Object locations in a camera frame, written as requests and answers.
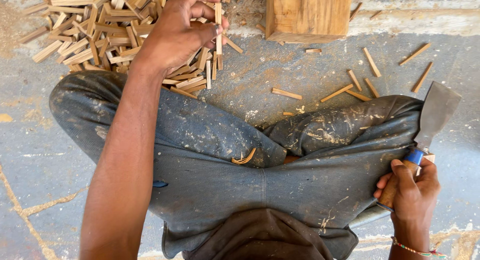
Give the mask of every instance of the dusty floor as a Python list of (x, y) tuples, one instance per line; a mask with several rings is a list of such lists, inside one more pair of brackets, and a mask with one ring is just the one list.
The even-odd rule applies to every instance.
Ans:
[[(350, 36), (325, 45), (265, 41), (253, 28), (264, 0), (235, 1), (227, 7), (232, 40), (240, 55), (224, 49), (225, 69), (199, 98), (263, 127), (299, 113), (357, 103), (341, 94), (326, 103), (320, 98), (350, 83), (346, 69), (368, 77), (381, 95), (424, 98), (431, 81), (463, 96), (451, 122), (435, 138), (442, 191), (431, 226), (431, 241), (451, 259), (480, 259), (480, 0), (354, 0), (363, 11), (350, 24)], [(31, 56), (48, 43), (46, 36), (20, 47), (21, 34), (45, 25), (40, 17), (18, 11), (39, 0), (0, 0), (0, 258), (75, 259), (88, 184), (95, 166), (53, 120), (48, 97), (68, 68), (52, 57), (35, 64)], [(376, 10), (387, 11), (375, 21)], [(241, 20), (248, 24), (240, 26)], [(398, 62), (423, 43), (423, 54)], [(370, 72), (361, 48), (368, 47), (382, 77)], [(322, 48), (323, 54), (305, 54)], [(411, 87), (433, 61), (418, 94)], [(363, 81), (362, 94), (370, 96)], [(303, 95), (303, 100), (270, 93), (272, 87)], [(139, 258), (161, 259), (162, 221), (148, 214)], [(360, 243), (351, 259), (386, 259), (393, 233), (384, 218), (354, 230)]]

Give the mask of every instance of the man's right arm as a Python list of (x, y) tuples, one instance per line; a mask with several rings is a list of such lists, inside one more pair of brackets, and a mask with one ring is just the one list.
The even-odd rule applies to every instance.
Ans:
[[(394, 159), (391, 166), (393, 173), (380, 178), (374, 196), (381, 196), (392, 174), (398, 177), (398, 190), (393, 199), (395, 212), (391, 214), (394, 236), (405, 247), (418, 252), (429, 252), (429, 228), (440, 192), (437, 167), (433, 162), (423, 159), (420, 163), (422, 170), (415, 183), (411, 171), (400, 160)], [(399, 245), (392, 245), (390, 249), (390, 260), (424, 258)]]

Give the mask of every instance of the fingernail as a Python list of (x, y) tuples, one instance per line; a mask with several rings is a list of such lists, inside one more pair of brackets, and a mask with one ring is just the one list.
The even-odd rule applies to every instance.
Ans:
[(220, 33), (222, 33), (222, 31), (223, 31), (222, 25), (221, 24), (216, 24), (215, 25), (215, 30), (216, 30), (216, 34), (220, 35)]
[(402, 165), (403, 163), (399, 159), (394, 159), (391, 163), (392, 167)]

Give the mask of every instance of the man's left arm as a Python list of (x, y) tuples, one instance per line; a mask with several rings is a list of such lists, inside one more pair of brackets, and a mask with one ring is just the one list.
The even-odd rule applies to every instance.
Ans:
[(205, 2), (169, 0), (133, 60), (105, 146), (93, 174), (81, 226), (80, 258), (136, 258), (153, 183), (153, 150), (162, 81), (223, 26)]

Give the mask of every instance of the dirty jeans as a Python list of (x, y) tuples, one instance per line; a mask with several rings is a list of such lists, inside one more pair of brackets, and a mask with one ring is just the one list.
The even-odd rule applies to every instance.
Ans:
[[(87, 71), (63, 78), (50, 96), (53, 116), (97, 163), (126, 81)], [(358, 242), (348, 223), (375, 199), (375, 183), (403, 157), (423, 102), (387, 96), (299, 114), (260, 132), (200, 100), (162, 90), (149, 210), (165, 221), (168, 258), (194, 250), (232, 213), (272, 208), (318, 232), (336, 259)], [(232, 158), (253, 158), (236, 165)], [(285, 155), (301, 158), (283, 165)]]

